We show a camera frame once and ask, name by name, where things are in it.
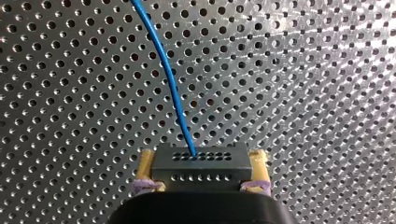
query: blue cable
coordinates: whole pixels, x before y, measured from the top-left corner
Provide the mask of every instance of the blue cable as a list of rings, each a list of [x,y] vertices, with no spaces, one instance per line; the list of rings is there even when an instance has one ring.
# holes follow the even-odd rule
[[[152,42],[154,43],[155,49],[157,50],[158,54],[160,55],[161,61],[163,62],[163,69],[165,70],[165,74],[168,79],[169,88],[171,89],[172,99],[176,109],[178,123],[180,124],[181,131],[183,132],[184,138],[186,139],[186,143],[189,146],[190,154],[193,157],[195,157],[196,156],[195,146],[194,143],[192,142],[189,130],[187,129],[186,120],[184,119],[184,115],[183,115],[183,106],[180,102],[180,98],[177,93],[175,78],[172,73],[171,65],[168,62],[168,58],[166,56],[165,50],[163,49],[163,45],[160,41],[160,38],[157,36],[157,33],[155,32],[154,27],[152,26],[141,1],[131,0],[131,3],[134,5],[137,14],[139,14],[140,19],[145,24],[148,33],[151,35],[151,39]]]

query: purple rubber band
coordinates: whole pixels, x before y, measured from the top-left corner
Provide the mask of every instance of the purple rubber band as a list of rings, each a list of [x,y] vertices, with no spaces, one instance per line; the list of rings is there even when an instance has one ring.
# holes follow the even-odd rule
[[[138,194],[142,189],[156,189],[161,186],[160,183],[155,183],[150,179],[136,179],[132,182],[134,193]]]
[[[266,180],[254,180],[244,182],[241,185],[241,191],[247,191],[248,188],[259,187],[262,189],[262,192],[267,195],[271,196],[271,182]]]

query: aluminum surface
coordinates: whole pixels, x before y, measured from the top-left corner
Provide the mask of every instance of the aluminum surface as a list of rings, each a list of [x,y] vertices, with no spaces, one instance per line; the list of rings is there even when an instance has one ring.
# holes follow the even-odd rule
[[[0,1],[0,220],[104,223],[139,150],[184,146],[127,0]],[[395,223],[396,5],[146,1],[196,146],[271,154],[301,223]]]
[[[252,167],[244,143],[232,147],[198,147],[191,157],[187,147],[160,144],[151,168],[154,180],[169,191],[239,190],[250,180]]]

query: blue wire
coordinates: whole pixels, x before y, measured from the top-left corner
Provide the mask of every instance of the blue wire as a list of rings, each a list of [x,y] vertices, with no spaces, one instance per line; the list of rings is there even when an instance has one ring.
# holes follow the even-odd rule
[[[168,58],[166,56],[165,50],[163,49],[163,45],[160,41],[160,38],[157,36],[157,33],[152,26],[149,16],[146,13],[142,3],[140,0],[131,0],[131,3],[134,5],[137,14],[139,14],[140,19],[145,24],[148,33],[151,35],[152,42],[154,43],[155,49],[160,55],[161,61],[163,62],[163,69],[165,70],[166,77],[168,79],[169,88],[171,89],[171,94],[174,102],[174,106],[177,113],[178,123],[180,124],[181,131],[183,132],[184,138],[186,139],[186,143],[189,146],[190,154],[195,157],[196,151],[194,143],[192,142],[189,130],[187,129],[186,120],[183,115],[183,106],[180,102],[180,98],[177,93],[177,86],[175,82],[174,75],[172,73],[171,65],[168,62]]]

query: black device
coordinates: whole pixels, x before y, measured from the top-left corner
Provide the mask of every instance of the black device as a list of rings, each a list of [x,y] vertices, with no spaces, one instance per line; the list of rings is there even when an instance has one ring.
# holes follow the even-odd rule
[[[297,224],[288,209],[259,193],[153,192],[121,205],[108,224]]]
[[[192,157],[185,147],[160,144],[151,167],[154,180],[161,180],[166,191],[239,190],[251,179],[252,167],[243,143],[228,147],[197,147]]]

